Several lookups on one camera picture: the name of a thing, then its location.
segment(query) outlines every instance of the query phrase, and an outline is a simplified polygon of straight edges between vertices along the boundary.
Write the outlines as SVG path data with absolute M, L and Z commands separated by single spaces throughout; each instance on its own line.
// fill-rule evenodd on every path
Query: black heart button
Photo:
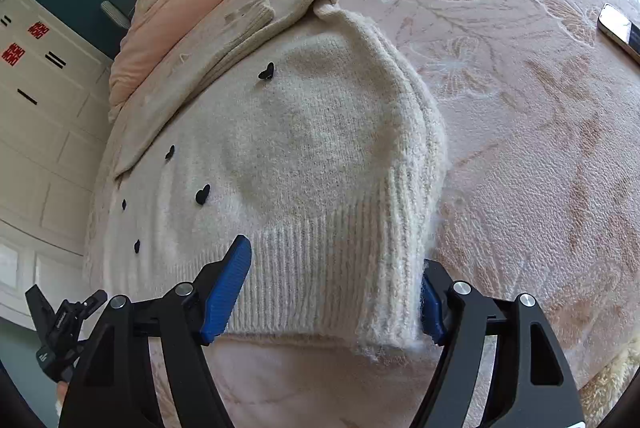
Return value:
M 267 68 L 264 69 L 260 74 L 258 74 L 258 77 L 261 80 L 270 80 L 271 78 L 273 78 L 273 66 L 273 62 L 269 62 Z
M 198 192 L 196 193 L 196 202 L 199 205 L 204 206 L 204 203 L 207 202 L 207 197 L 209 197 L 210 190 L 211 186 L 209 186 L 208 184 L 204 186 L 203 189 L 198 190 Z

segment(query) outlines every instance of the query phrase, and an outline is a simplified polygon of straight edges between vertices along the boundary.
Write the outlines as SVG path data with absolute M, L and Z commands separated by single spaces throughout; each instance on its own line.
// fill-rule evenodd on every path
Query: blue gripper pad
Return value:
M 224 258 L 222 269 L 215 286 L 205 303 L 204 323 L 200 334 L 205 342 L 222 334 L 236 304 L 244 278 L 251 265 L 251 243 L 245 236 L 239 235 L 234 241 L 235 249 Z
M 422 303 L 422 311 L 420 313 L 422 330 L 431 337 L 433 343 L 441 345 L 447 334 L 447 329 L 442 319 L 442 303 L 440 303 L 440 298 L 426 274 L 422 277 L 420 302 Z

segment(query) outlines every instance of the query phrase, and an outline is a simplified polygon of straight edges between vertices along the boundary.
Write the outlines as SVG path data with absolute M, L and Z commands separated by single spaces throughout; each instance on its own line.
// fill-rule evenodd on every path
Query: cabinet door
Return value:
M 25 291 L 37 284 L 54 310 L 62 300 L 87 298 L 82 257 L 57 248 L 0 221 L 0 316 L 33 329 Z
M 35 0 L 0 1 L 0 220 L 83 254 L 111 61 Z

